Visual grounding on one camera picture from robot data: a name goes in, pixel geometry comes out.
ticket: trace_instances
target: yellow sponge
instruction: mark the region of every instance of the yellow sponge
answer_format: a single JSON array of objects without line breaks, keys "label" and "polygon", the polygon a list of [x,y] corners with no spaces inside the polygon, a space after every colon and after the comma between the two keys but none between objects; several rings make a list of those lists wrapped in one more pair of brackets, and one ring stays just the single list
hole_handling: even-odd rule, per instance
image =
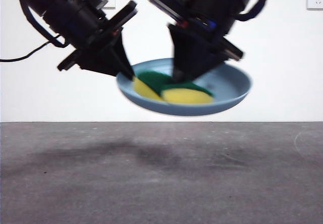
[{"label": "yellow sponge", "polygon": [[171,76],[144,71],[134,77],[133,88],[141,96],[178,104],[206,104],[214,101],[213,94],[191,81],[175,83]]},{"label": "yellow sponge", "polygon": [[186,88],[167,89],[161,92],[161,96],[166,102],[179,104],[206,104],[214,100],[205,92]]},{"label": "yellow sponge", "polygon": [[133,88],[143,97],[163,101],[163,99],[157,93],[155,93],[155,91],[153,91],[148,85],[136,77],[133,79]]}]

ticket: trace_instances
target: white wall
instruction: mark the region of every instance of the white wall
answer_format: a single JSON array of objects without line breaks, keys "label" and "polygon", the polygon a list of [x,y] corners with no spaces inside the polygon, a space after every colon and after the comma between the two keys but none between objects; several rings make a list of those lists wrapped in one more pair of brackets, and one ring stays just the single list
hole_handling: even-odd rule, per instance
[{"label": "white wall", "polygon": [[[128,1],[117,0],[117,10]],[[130,62],[170,57],[171,20],[147,0],[135,1],[139,14],[124,29]],[[45,42],[18,0],[1,4],[2,58]],[[323,11],[307,11],[306,0],[269,0],[257,19],[236,23],[229,39],[246,57],[233,64],[252,77],[252,91],[231,110],[193,118],[141,109],[119,92],[114,77],[77,66],[59,72],[56,66],[73,49],[49,45],[28,60],[1,65],[1,121],[323,121],[322,25]]]}]

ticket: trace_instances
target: gray floor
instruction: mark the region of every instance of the gray floor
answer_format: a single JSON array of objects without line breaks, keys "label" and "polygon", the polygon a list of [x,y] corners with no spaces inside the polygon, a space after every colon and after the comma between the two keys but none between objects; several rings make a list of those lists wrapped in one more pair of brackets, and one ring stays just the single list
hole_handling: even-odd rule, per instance
[{"label": "gray floor", "polygon": [[1,128],[3,224],[323,223],[323,123]]}]

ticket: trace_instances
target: black strap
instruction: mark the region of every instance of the black strap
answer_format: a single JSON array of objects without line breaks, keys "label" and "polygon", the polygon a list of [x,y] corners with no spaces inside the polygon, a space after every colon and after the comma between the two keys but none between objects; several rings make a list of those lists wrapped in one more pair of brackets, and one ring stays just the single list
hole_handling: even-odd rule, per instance
[{"label": "black strap", "polygon": [[236,17],[238,21],[248,21],[255,18],[263,9],[267,0],[258,0],[258,2],[252,7],[252,9],[246,14],[239,14]]},{"label": "black strap", "polygon": [[28,22],[40,33],[42,34],[50,43],[57,47],[67,47],[69,43],[65,40],[65,43],[62,44],[55,37],[53,37],[48,31],[46,31],[33,17],[30,12],[28,3],[26,0],[19,0],[22,11],[24,12]]}]

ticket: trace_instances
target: sponge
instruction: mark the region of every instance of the sponge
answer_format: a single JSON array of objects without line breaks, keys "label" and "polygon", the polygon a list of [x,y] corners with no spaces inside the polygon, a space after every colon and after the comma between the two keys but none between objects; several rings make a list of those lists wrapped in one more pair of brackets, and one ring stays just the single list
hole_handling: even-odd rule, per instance
[{"label": "sponge", "polygon": [[203,104],[214,101],[213,94],[191,81],[175,83],[171,76],[155,72],[141,72],[134,78],[134,90],[141,96],[168,103]]},{"label": "sponge", "polygon": [[143,97],[163,101],[163,99],[155,91],[153,91],[148,85],[136,77],[133,79],[133,88]]}]

